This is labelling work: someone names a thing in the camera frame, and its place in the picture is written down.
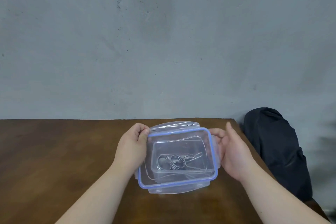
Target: black bag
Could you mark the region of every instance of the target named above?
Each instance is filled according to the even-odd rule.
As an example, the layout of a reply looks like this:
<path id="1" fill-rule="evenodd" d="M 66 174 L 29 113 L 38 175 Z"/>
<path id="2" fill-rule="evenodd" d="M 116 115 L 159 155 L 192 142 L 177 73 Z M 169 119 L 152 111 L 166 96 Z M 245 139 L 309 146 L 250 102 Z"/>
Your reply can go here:
<path id="1" fill-rule="evenodd" d="M 288 121 L 275 109 L 257 108 L 245 115 L 243 131 L 277 181 L 301 201 L 310 200 L 306 157 Z"/>

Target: container lid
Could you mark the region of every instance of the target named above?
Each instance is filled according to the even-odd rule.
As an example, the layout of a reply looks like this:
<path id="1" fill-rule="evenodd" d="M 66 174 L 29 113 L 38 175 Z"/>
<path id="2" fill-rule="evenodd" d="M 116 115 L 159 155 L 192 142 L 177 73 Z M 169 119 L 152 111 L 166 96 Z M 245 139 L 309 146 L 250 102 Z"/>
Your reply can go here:
<path id="1" fill-rule="evenodd" d="M 136 178 L 141 188 L 204 183 L 217 177 L 218 145 L 197 122 L 179 121 L 150 128 L 147 155 Z"/>

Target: small plastic container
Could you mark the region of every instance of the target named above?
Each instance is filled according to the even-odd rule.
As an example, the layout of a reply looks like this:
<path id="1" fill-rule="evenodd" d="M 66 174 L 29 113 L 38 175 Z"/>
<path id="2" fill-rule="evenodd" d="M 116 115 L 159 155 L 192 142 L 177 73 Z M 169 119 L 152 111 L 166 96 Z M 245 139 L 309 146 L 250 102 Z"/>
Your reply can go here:
<path id="1" fill-rule="evenodd" d="M 179 121 L 150 128 L 147 155 L 135 173 L 149 193 L 176 194 L 206 187 L 220 167 L 218 144 L 196 122 Z"/>

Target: wooden table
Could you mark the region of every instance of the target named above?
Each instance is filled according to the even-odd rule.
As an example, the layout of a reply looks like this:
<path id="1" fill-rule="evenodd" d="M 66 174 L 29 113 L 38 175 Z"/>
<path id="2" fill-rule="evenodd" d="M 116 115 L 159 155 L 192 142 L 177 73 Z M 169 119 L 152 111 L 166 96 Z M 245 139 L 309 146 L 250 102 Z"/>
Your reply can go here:
<path id="1" fill-rule="evenodd" d="M 206 128 L 232 119 L 182 118 Z M 0 120 L 0 223 L 54 223 L 111 165 L 134 123 L 170 120 Z M 241 184 L 223 168 L 210 186 L 175 195 L 149 194 L 131 178 L 114 223 L 261 223 Z"/>

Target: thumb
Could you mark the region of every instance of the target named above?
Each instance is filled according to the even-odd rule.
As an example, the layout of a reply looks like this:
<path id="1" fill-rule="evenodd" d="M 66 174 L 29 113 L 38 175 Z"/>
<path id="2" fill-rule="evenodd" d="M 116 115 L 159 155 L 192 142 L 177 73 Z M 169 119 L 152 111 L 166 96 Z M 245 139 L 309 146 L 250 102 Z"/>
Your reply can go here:
<path id="1" fill-rule="evenodd" d="M 235 141 L 235 140 L 240 138 L 240 136 L 237 134 L 237 132 L 232 128 L 230 122 L 227 122 L 225 130 L 226 130 L 230 140 Z"/>
<path id="2" fill-rule="evenodd" d="M 138 142 L 146 143 L 148 135 L 149 135 L 149 129 L 145 128 L 143 131 L 141 131 L 141 133 L 138 137 Z"/>

